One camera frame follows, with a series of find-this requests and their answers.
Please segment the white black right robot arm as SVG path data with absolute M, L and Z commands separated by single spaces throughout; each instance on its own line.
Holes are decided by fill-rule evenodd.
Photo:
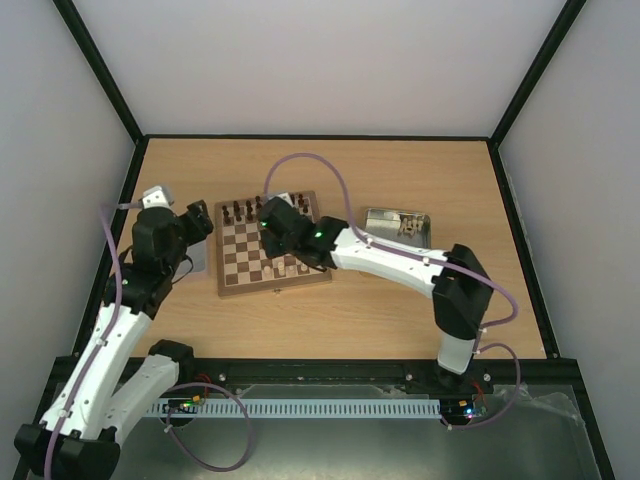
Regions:
M 271 197 L 257 219 L 269 258 L 287 254 L 313 270 L 368 273 L 431 299 L 441 331 L 437 382 L 455 392 L 470 381 L 480 324 L 495 288 L 469 248 L 420 249 L 367 235 L 338 218 L 312 221 L 286 196 Z

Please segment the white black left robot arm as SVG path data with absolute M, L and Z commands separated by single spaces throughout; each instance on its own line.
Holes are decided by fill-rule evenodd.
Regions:
M 199 200 L 176 215 L 164 200 L 146 200 L 132 244 L 117 259 L 93 334 L 69 380 L 36 424 L 22 425 L 14 445 L 45 479 L 108 479 L 122 446 L 150 405 L 193 372 L 191 347 L 162 341 L 140 369 L 119 382 L 130 355 L 171 292 L 190 246 L 213 231 Z

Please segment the wooden chess board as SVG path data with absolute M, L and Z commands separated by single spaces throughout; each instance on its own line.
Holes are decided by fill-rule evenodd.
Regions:
M 259 220 L 267 198 L 239 198 L 214 205 L 217 291 L 230 298 L 263 291 L 328 283 L 332 274 L 307 266 L 280 247 L 264 243 Z

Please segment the silver tin lid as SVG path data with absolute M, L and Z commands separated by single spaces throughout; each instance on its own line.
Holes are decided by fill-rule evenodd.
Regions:
M 191 270 L 193 275 L 208 273 L 208 246 L 206 241 L 190 246 L 187 250 L 187 255 L 193 262 L 193 269 Z

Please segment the gold metal tin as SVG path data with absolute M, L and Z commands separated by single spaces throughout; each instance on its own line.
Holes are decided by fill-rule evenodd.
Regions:
M 404 216 L 422 216 L 424 218 L 422 229 L 413 237 L 397 234 Z M 426 249 L 431 247 L 431 219 L 423 212 L 369 208 L 365 213 L 364 230 L 367 233 L 404 245 Z

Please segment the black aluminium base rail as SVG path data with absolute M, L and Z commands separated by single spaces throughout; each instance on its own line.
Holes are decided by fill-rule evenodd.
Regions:
M 56 358 L 46 383 L 46 394 L 53 394 L 69 378 L 77 358 Z M 440 370 L 435 360 L 250 360 L 197 358 L 179 374 L 178 383 L 196 380 L 204 374 L 214 384 L 232 390 L 250 385 L 373 385 L 424 393 L 431 397 L 492 393 L 497 385 L 514 385 L 514 360 L 474 359 L 461 379 Z M 584 392 L 585 385 L 576 360 L 519 360 L 521 382 L 532 386 L 567 386 Z

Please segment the black frame post left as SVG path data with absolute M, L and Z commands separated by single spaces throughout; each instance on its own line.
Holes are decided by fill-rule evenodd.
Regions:
M 129 137 L 135 144 L 140 143 L 143 140 L 144 134 L 135 120 L 131 109 L 75 3 L 72 0 L 53 0 L 53 4 Z

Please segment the black frame post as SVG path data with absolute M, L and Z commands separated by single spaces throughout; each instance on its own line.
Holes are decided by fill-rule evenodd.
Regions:
M 140 143 L 143 140 L 144 134 L 135 120 L 131 109 L 75 3 L 72 0 L 53 0 L 53 4 L 129 137 L 135 144 Z
M 491 149 L 498 149 L 507 137 L 586 3 L 586 0 L 567 0 L 564 3 L 492 133 L 489 140 Z

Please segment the black frame post right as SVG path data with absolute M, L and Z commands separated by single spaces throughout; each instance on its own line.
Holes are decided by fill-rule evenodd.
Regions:
M 491 149 L 498 149 L 507 137 L 586 3 L 586 0 L 567 0 L 564 3 L 492 133 L 489 140 Z

